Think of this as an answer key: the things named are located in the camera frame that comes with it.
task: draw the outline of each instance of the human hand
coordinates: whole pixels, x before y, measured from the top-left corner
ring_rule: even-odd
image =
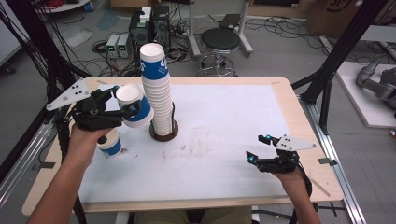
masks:
[[[74,166],[86,169],[92,162],[93,153],[96,149],[97,140],[110,132],[111,129],[87,132],[74,124],[70,134],[69,149],[65,162],[71,162]]]
[[[292,202],[309,200],[303,174],[299,169],[296,168],[293,172],[287,174],[273,173],[273,175],[282,182],[283,189],[289,195]]]

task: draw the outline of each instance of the metal rail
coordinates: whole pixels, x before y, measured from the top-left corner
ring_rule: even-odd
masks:
[[[337,161],[337,164],[332,166],[332,170],[334,171],[335,177],[337,178],[341,189],[344,192],[344,204],[346,206],[346,210],[348,212],[349,218],[351,219],[351,222],[355,224],[366,223],[361,208],[359,207],[358,201],[356,200],[353,193],[352,187],[350,187],[349,182],[347,181],[347,176],[344,172],[341,162],[338,159],[337,152],[332,145],[332,140],[330,139],[330,136],[323,132],[323,130],[320,128],[320,112],[315,105],[309,105],[306,102],[301,103],[302,106],[304,106],[309,112],[309,114],[307,114],[307,117],[309,120],[312,121],[312,125],[317,134],[317,138],[322,145],[324,153],[329,159]]]
[[[6,203],[8,197],[11,195],[12,191],[26,173],[26,170],[32,163],[37,153],[43,147],[52,131],[52,126],[52,122],[41,125],[40,129],[35,134],[35,138],[32,139],[29,146],[24,150],[20,159],[15,163],[11,171],[8,173],[6,179],[2,182],[0,186],[0,209]]]

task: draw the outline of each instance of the cardboard box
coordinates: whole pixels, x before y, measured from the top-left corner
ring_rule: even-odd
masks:
[[[355,1],[318,0],[312,7],[305,27],[310,35],[339,37],[360,6]]]
[[[155,7],[156,0],[110,0],[112,7]]]
[[[250,3],[247,14],[250,16],[278,16],[287,18],[307,18],[315,0],[300,0],[297,7],[266,6]]]

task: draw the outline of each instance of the round stool seat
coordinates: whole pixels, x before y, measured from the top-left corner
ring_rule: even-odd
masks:
[[[232,30],[215,28],[206,30],[201,35],[202,45],[212,51],[233,51],[238,48],[240,40],[238,34]]]

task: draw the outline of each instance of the stool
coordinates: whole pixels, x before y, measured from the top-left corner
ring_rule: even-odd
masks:
[[[225,28],[206,30],[201,35],[201,44],[204,49],[214,54],[207,55],[200,61],[198,73],[205,72],[215,77],[224,77],[233,73],[233,77],[238,77],[233,62],[223,56],[238,49],[240,44],[238,34]]]

